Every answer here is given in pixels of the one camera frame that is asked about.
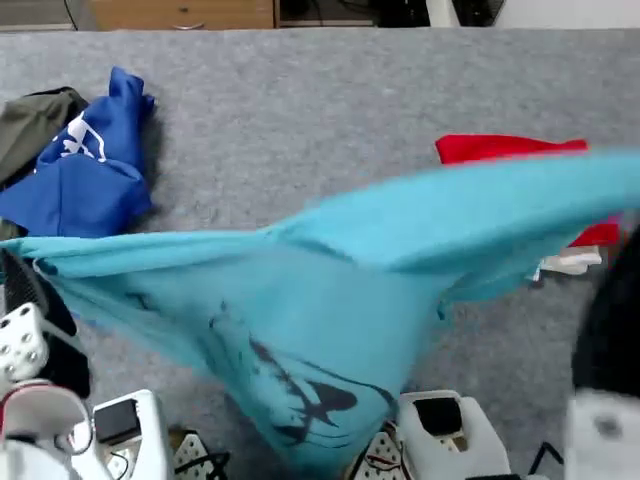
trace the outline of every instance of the clothing pile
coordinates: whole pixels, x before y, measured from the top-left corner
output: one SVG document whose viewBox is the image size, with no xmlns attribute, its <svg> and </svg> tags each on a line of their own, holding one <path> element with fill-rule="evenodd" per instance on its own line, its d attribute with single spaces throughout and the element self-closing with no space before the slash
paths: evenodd
<svg viewBox="0 0 640 480">
<path fill-rule="evenodd" d="M 8 102 L 0 115 L 0 239 L 104 237 L 151 207 L 140 127 L 154 99 L 114 67 L 90 105 L 73 88 Z"/>
<path fill-rule="evenodd" d="M 454 134 L 437 140 L 436 149 L 443 165 L 456 165 L 514 157 L 523 159 L 532 155 L 581 153 L 589 150 L 589 144 L 584 139 L 552 143 L 510 135 Z M 601 264 L 599 248 L 618 245 L 622 239 L 619 220 L 620 216 L 615 215 L 588 227 L 557 255 L 544 257 L 531 279 L 539 280 L 541 270 L 581 275 L 590 265 Z"/>
</svg>

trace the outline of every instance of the white plastic part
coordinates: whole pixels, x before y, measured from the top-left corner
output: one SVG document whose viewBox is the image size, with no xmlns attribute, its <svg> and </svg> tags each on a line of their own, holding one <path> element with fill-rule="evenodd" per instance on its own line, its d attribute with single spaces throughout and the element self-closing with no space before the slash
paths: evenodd
<svg viewBox="0 0 640 480">
<path fill-rule="evenodd" d="M 90 433 L 89 413 L 80 398 L 71 390 L 49 383 L 18 384 L 4 397 L 2 438 L 29 435 L 37 440 L 57 440 L 67 453 L 79 452 L 88 446 L 67 438 L 71 432 Z"/>
<path fill-rule="evenodd" d="M 431 27 L 454 28 L 460 26 L 452 0 L 425 0 Z"/>
<path fill-rule="evenodd" d="M 580 391 L 569 402 L 566 480 L 640 478 L 640 399 Z"/>
<path fill-rule="evenodd" d="M 467 448 L 458 451 L 453 437 L 434 437 L 422 427 L 413 402 L 454 398 L 462 416 Z M 507 452 L 487 416 L 471 397 L 456 392 L 406 393 L 398 399 L 398 440 L 404 445 L 405 463 L 415 480 L 466 480 L 469 477 L 511 473 Z"/>
<path fill-rule="evenodd" d="M 64 464 L 47 451 L 13 440 L 8 440 L 4 448 L 0 449 L 0 478 L 2 480 L 75 480 Z"/>
<path fill-rule="evenodd" d="M 180 447 L 176 450 L 173 456 L 173 464 L 175 468 L 178 468 L 207 455 L 207 453 L 207 449 L 202 443 L 202 440 L 200 440 L 200 437 L 195 433 L 189 433 L 185 435 Z M 211 472 L 213 472 L 213 462 L 207 461 L 200 465 L 194 465 L 182 473 L 178 473 L 176 480 L 204 480 Z"/>
<path fill-rule="evenodd" d="M 34 378 L 47 364 L 44 322 L 33 303 L 25 303 L 0 319 L 0 376 L 5 382 Z"/>
<path fill-rule="evenodd" d="M 637 0 L 505 0 L 498 28 L 638 28 Z"/>
<path fill-rule="evenodd" d="M 560 272 L 567 275 L 582 275 L 591 265 L 600 265 L 602 257 L 597 246 L 564 248 L 540 262 L 541 270 Z"/>
<path fill-rule="evenodd" d="M 127 472 L 127 478 L 132 480 L 173 479 L 173 454 L 169 447 L 167 426 L 162 416 L 159 401 L 151 391 L 139 390 L 129 395 L 124 395 L 96 406 L 94 412 L 129 399 L 136 402 L 136 413 L 140 421 L 141 435 L 140 438 L 135 440 L 135 443 L 139 443 L 138 454 L 135 462 L 129 463 L 131 471 Z M 113 451 L 120 449 L 122 447 L 116 447 Z M 106 453 L 105 450 L 105 446 L 98 445 L 94 440 L 84 454 L 71 458 L 71 464 L 83 479 L 111 479 L 111 475 L 109 475 L 107 467 L 102 461 Z"/>
</svg>

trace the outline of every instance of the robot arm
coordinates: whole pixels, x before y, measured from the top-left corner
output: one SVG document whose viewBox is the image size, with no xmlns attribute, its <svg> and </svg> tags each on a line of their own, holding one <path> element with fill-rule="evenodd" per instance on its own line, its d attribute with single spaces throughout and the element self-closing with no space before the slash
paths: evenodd
<svg viewBox="0 0 640 480">
<path fill-rule="evenodd" d="M 640 478 L 640 229 L 587 312 L 573 354 L 567 480 Z"/>
<path fill-rule="evenodd" d="M 0 479 L 173 479 L 155 395 L 141 390 L 89 413 L 89 362 L 71 314 L 26 262 L 7 251 L 0 259 L 10 310 L 0 318 Z M 116 451 L 131 453 L 122 472 L 108 465 Z"/>
</svg>

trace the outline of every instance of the black cable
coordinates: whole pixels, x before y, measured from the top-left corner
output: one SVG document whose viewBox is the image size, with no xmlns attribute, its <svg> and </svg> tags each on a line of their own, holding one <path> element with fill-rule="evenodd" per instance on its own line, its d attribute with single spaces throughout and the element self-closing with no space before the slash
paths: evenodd
<svg viewBox="0 0 640 480">
<path fill-rule="evenodd" d="M 538 471 L 538 468 L 540 467 L 540 463 L 542 462 L 542 457 L 544 457 L 544 454 L 547 452 L 551 454 L 551 456 L 554 458 L 556 462 L 558 462 L 560 465 L 564 465 L 564 459 L 562 458 L 562 455 L 558 453 L 555 447 L 551 445 L 549 442 L 542 442 L 542 445 L 540 445 L 540 450 L 538 450 L 538 453 L 536 454 L 536 458 L 533 460 L 533 463 L 531 464 L 531 468 L 529 469 L 528 475 L 536 474 L 536 472 Z"/>
<path fill-rule="evenodd" d="M 124 476 L 127 474 L 127 472 L 129 471 L 129 460 L 127 459 L 127 457 L 125 457 L 124 455 L 120 455 L 119 453 L 111 452 L 111 455 L 113 455 L 114 457 L 121 458 L 127 463 L 127 466 L 124 467 L 124 472 L 122 472 L 120 474 L 120 476 L 118 478 L 116 478 L 116 480 L 122 480 L 124 478 Z"/>
<path fill-rule="evenodd" d="M 320 22 L 320 26 L 324 27 L 324 20 L 322 19 L 322 10 L 320 9 L 320 2 L 318 0 L 311 0 L 313 4 L 313 8 L 316 9 L 316 13 L 318 14 L 318 21 Z"/>
<path fill-rule="evenodd" d="M 229 462 L 229 458 L 231 458 L 231 454 L 229 452 L 210 453 L 208 455 L 203 455 L 202 457 L 196 458 L 195 460 L 191 460 L 184 465 L 180 465 L 178 468 L 176 468 L 174 473 L 178 475 L 179 473 L 186 472 L 191 467 L 202 465 L 204 462 L 210 461 L 213 464 L 213 472 L 211 472 L 207 478 L 218 478 L 220 480 L 226 480 L 227 475 L 224 473 L 224 467 Z"/>
<path fill-rule="evenodd" d="M 75 19 L 73 18 L 73 15 L 71 15 L 71 9 L 69 8 L 69 0 L 62 0 L 62 2 L 64 3 L 64 9 L 67 11 L 67 16 L 69 17 L 69 20 L 71 21 L 71 25 L 73 25 L 73 29 L 75 31 L 78 31 L 78 24 L 76 23 Z"/>
<path fill-rule="evenodd" d="M 376 8 L 371 7 L 370 5 L 365 5 L 363 3 L 352 2 L 350 0 L 338 0 L 338 3 L 342 5 L 345 9 L 351 10 L 357 13 L 369 13 L 377 11 Z"/>
</svg>

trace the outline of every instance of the graphic print on shirt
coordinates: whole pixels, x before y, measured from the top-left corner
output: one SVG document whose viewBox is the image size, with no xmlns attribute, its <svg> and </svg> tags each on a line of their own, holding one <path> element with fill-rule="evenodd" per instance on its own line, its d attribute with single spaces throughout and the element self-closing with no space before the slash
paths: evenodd
<svg viewBox="0 0 640 480">
<path fill-rule="evenodd" d="M 243 378 L 249 396 L 269 412 L 268 423 L 283 446 L 346 447 L 371 435 L 393 406 L 391 393 L 377 385 L 267 346 L 225 301 L 210 319 L 209 332 L 222 356 L 217 368 Z"/>
<path fill-rule="evenodd" d="M 91 125 L 84 120 L 84 112 L 69 122 L 67 129 L 61 134 L 64 137 L 62 144 L 64 150 L 60 153 L 61 157 L 81 153 L 88 157 L 95 158 L 103 163 L 107 161 L 104 154 L 104 140 Z"/>
</svg>

